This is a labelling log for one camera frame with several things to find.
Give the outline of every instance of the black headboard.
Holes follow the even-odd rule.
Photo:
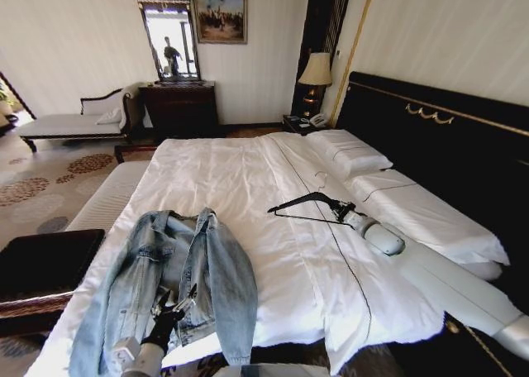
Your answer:
[[[528,282],[529,107],[358,72],[349,81],[336,127],[494,232]]]

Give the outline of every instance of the black stitching line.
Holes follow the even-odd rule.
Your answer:
[[[367,201],[369,199],[369,197],[371,196],[372,193],[376,193],[377,191],[381,191],[383,189],[401,189],[402,187],[409,187],[410,185],[417,185],[417,183],[411,183],[411,184],[402,184],[402,185],[394,185],[393,187],[387,187],[387,188],[377,188],[377,189],[374,189],[373,191],[371,191],[369,193],[369,195],[367,196],[366,199],[364,199],[362,201],[362,203],[364,203],[365,201]]]
[[[288,157],[285,155],[285,153],[284,153],[283,149],[281,148],[281,146],[279,145],[279,143],[274,138],[272,138],[272,140],[274,141],[275,145],[279,148],[279,150],[281,151],[281,154],[283,154],[283,157],[287,160],[288,164],[290,165],[290,167],[292,168],[294,173],[298,176],[299,180],[302,182],[303,186],[307,190],[307,193],[310,193],[311,192],[310,189],[308,189],[308,186],[305,184],[305,182],[303,181],[303,179],[299,175],[299,173],[296,170],[296,168],[294,168],[294,166],[292,165],[292,162],[290,162]],[[320,209],[320,206],[317,204],[316,201],[313,201],[313,202],[316,205],[317,210],[320,212],[322,217],[325,219],[325,215],[323,214],[322,210]],[[365,295],[364,288],[362,287],[362,284],[360,283],[360,280],[359,280],[358,276],[356,276],[356,274],[353,272],[353,269],[349,265],[349,262],[347,261],[346,257],[344,256],[343,251],[341,250],[340,244],[338,243],[338,240],[336,239],[336,236],[334,235],[334,231],[332,230],[331,224],[329,224],[329,222],[327,222],[327,221],[325,221],[325,223],[329,227],[329,230],[331,230],[332,238],[334,239],[334,242],[336,243],[336,247],[338,248],[338,251],[341,254],[341,258],[344,259],[344,261],[345,261],[345,263],[347,265],[347,268],[349,269],[351,274],[355,277],[356,283],[358,284],[358,286],[360,288],[360,292],[362,293],[362,297],[364,298],[365,306],[367,307],[367,310],[368,310],[368,313],[369,313],[369,324],[368,324],[368,327],[367,327],[367,334],[365,335],[365,339],[364,339],[364,342],[366,342],[367,339],[369,338],[369,334],[371,333],[371,323],[372,323],[372,320],[373,320],[373,313],[371,312],[371,307],[369,305],[369,302],[367,301],[367,296]]]
[[[351,147],[351,148],[342,148],[341,150],[338,150],[334,156],[332,157],[332,160],[334,160],[336,158],[336,156],[342,152],[342,151],[347,151],[347,150],[356,150],[357,148],[370,148],[369,146],[358,146],[358,147]]]

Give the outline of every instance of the telephone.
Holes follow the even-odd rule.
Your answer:
[[[317,114],[312,117],[309,121],[314,127],[324,127],[327,124],[328,120],[323,114]]]

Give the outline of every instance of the picture frame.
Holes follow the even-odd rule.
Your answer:
[[[198,43],[248,43],[248,0],[193,0],[193,16]]]

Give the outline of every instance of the lampshade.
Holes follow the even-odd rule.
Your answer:
[[[328,53],[311,53],[307,67],[298,82],[307,85],[332,84],[330,62]]]

